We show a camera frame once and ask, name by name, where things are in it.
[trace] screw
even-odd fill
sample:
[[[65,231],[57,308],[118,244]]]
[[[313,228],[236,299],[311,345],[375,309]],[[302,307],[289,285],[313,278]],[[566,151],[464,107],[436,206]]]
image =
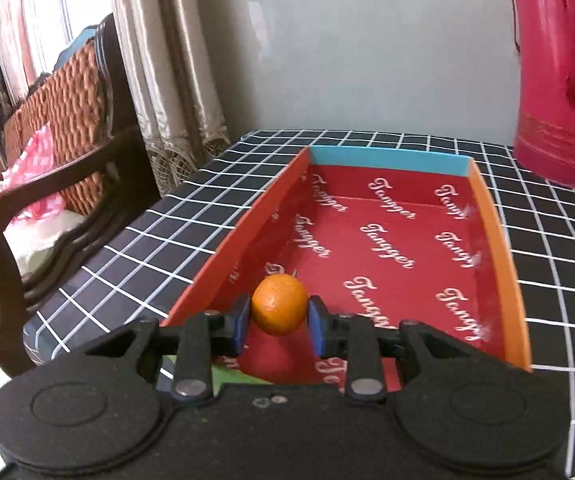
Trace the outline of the screw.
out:
[[[272,395],[269,397],[269,400],[271,400],[274,404],[285,404],[286,402],[289,402],[289,399],[284,395]]]
[[[259,397],[258,399],[254,399],[251,403],[256,406],[257,408],[268,408],[269,407],[269,399],[267,397]]]
[[[207,384],[198,379],[184,379],[176,384],[176,393],[183,397],[197,397],[207,389]]]
[[[373,396],[381,393],[383,384],[376,379],[357,379],[352,381],[352,391],[361,396]]]

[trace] wicker backrest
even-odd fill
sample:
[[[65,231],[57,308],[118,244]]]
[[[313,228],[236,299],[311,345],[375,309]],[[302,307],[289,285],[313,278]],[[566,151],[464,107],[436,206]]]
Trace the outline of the wicker backrest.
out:
[[[90,40],[5,122],[8,164],[19,158],[29,138],[47,122],[54,135],[56,165],[79,158],[106,135],[105,113],[103,78],[96,62],[94,40]],[[68,209],[88,215],[100,200],[101,178],[95,174],[61,194]]]

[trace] pink plaid fabric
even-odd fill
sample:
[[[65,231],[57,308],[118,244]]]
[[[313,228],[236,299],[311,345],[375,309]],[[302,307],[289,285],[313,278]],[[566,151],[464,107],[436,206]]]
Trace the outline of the pink plaid fabric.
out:
[[[25,150],[14,166],[3,173],[0,180],[0,192],[19,186],[37,176],[51,171],[54,166],[54,146],[52,130],[45,124],[27,141]],[[41,220],[58,214],[65,209],[65,200],[58,193],[40,199],[21,211],[11,223],[21,220]]]

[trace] window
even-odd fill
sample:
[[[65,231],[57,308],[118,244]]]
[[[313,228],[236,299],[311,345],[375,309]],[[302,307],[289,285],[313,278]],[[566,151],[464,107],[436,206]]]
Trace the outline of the window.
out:
[[[22,0],[22,5],[36,74],[51,72],[61,51],[85,27],[112,12],[111,0]]]

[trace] wooden chair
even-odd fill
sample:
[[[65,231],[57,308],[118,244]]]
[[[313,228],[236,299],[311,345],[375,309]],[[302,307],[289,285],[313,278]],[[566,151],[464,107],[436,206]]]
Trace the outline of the wooden chair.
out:
[[[34,367],[23,326],[41,302],[159,198],[112,15],[8,119],[10,164],[47,121],[58,167],[0,193],[0,367],[10,376]],[[21,277],[3,232],[26,206],[59,191],[68,208],[88,217],[58,239],[36,272]]]

